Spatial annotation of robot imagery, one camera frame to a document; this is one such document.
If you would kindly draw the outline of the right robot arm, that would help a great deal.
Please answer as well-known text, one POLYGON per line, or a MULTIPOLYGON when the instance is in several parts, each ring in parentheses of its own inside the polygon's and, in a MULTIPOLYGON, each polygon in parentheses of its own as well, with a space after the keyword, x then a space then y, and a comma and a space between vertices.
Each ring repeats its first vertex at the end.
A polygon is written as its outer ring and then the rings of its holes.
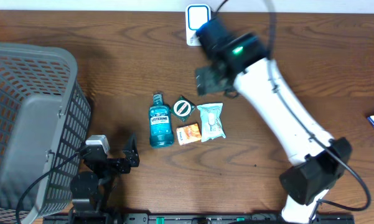
POLYGON ((276 62, 254 34, 234 37, 220 19, 195 31, 211 66, 196 70, 200 96, 235 91, 250 102, 284 148, 291 168, 279 177, 288 193, 281 212, 284 221, 310 223, 317 201, 344 174, 352 147, 334 139, 307 112, 291 91, 276 62))

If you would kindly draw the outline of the light blue wipes pack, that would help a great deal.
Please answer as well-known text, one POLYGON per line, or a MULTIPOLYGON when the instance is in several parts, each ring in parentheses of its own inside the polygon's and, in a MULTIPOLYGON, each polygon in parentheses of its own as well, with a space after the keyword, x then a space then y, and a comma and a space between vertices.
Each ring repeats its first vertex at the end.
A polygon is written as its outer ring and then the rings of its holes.
POLYGON ((202 142, 218 137, 226 138, 220 119, 222 108, 223 103, 207 103, 197 106, 201 118, 202 142))

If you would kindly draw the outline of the green square box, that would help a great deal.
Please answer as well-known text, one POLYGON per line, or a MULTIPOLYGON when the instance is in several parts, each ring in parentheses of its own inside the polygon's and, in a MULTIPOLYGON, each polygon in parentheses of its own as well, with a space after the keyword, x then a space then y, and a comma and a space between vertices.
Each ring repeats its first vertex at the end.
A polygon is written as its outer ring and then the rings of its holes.
POLYGON ((196 106, 191 101, 180 96, 171 106, 171 113, 181 121, 185 122, 189 119, 195 109, 196 106))

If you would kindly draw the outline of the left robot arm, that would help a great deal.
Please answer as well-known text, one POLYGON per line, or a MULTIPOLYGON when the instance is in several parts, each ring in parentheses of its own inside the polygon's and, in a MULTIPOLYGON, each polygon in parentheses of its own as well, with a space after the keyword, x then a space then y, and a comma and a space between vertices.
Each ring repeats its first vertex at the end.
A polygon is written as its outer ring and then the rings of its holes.
POLYGON ((89 168, 77 174, 70 183, 73 207, 69 223, 123 223, 122 214, 107 207, 115 179, 130 173, 140 163, 136 138, 132 134, 122 152, 124 157, 109 158, 110 145, 105 135, 92 135, 80 149, 79 156, 89 168))

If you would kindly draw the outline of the teal mouthwash bottle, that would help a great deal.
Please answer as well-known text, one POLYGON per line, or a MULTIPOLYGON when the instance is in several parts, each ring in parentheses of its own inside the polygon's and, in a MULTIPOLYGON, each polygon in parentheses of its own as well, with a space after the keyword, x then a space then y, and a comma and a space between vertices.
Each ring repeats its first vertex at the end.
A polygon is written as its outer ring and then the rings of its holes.
POLYGON ((153 105, 149 109, 150 145, 154 148, 171 146, 174 134, 171 126, 171 111, 164 103, 162 93, 152 96, 153 105))

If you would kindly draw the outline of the orange small packet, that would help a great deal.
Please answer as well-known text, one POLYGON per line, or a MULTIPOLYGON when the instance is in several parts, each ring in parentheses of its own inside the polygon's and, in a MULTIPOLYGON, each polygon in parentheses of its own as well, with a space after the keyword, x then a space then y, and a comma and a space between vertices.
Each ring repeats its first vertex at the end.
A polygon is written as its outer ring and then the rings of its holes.
POLYGON ((177 128, 176 135, 180 146, 197 142, 202 139, 199 125, 197 123, 177 128))

